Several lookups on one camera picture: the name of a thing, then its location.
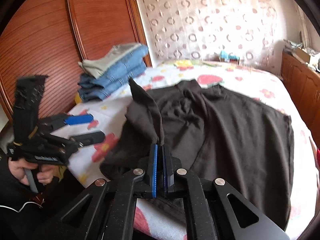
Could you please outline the dark blue folded jeans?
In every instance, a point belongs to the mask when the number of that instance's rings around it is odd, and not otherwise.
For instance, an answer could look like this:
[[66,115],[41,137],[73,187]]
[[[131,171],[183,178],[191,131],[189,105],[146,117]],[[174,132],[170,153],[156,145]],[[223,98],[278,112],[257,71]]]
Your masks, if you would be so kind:
[[134,67],[126,74],[116,77],[114,81],[108,77],[100,77],[93,79],[87,74],[80,75],[80,82],[78,85],[78,94],[82,102],[91,100],[104,100],[109,97],[113,92],[126,85],[130,78],[135,78],[142,75],[146,71],[144,63]]

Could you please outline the grey folded garment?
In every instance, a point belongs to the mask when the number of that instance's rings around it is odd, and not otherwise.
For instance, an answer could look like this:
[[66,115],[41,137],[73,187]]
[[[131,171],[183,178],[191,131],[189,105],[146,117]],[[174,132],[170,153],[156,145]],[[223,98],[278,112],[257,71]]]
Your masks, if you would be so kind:
[[141,43],[115,45],[104,57],[97,60],[82,60],[78,62],[78,65],[86,74],[97,79],[107,72],[115,63],[139,49],[148,51],[148,47]]

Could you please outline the light blue folded jeans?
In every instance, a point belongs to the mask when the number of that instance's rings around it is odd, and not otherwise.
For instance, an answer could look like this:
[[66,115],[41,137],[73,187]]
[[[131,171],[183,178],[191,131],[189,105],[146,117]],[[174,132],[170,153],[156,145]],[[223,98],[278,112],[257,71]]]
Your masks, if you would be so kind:
[[125,56],[124,59],[121,59],[119,62],[115,63],[107,72],[105,72],[102,76],[108,77],[114,81],[116,77],[120,77],[122,74],[128,73],[134,67],[138,66],[141,63],[144,63],[143,58],[148,55],[148,51],[142,51],[139,49],[134,51],[132,54]]

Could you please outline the pink circle patterned curtain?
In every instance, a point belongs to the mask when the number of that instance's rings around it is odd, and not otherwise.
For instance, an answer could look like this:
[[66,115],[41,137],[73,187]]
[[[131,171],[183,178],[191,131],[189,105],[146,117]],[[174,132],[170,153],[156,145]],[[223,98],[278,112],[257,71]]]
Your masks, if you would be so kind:
[[154,61],[221,52],[271,64],[286,36],[279,0],[137,0]]

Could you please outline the cardboard box on sideboard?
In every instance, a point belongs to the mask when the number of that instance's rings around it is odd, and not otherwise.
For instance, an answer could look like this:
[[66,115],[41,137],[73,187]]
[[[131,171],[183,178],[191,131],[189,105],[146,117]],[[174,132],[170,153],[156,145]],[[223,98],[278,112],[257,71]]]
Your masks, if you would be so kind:
[[294,53],[308,64],[318,64],[319,63],[319,52],[314,51],[311,48],[299,48],[294,50]]

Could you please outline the black pants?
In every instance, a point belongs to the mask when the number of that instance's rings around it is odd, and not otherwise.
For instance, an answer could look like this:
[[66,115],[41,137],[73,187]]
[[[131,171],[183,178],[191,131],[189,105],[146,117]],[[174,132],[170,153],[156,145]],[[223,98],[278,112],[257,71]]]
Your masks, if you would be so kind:
[[144,90],[129,81],[132,102],[116,145],[100,164],[118,179],[137,168],[152,144],[167,145],[182,167],[206,180],[223,178],[285,229],[293,185],[291,118],[220,85],[195,80]]

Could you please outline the brown wooden sideboard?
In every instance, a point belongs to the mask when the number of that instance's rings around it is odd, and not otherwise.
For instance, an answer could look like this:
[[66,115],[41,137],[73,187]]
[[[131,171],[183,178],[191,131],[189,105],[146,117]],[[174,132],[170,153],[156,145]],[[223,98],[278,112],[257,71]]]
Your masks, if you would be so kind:
[[319,74],[283,52],[281,77],[302,120],[319,146]]

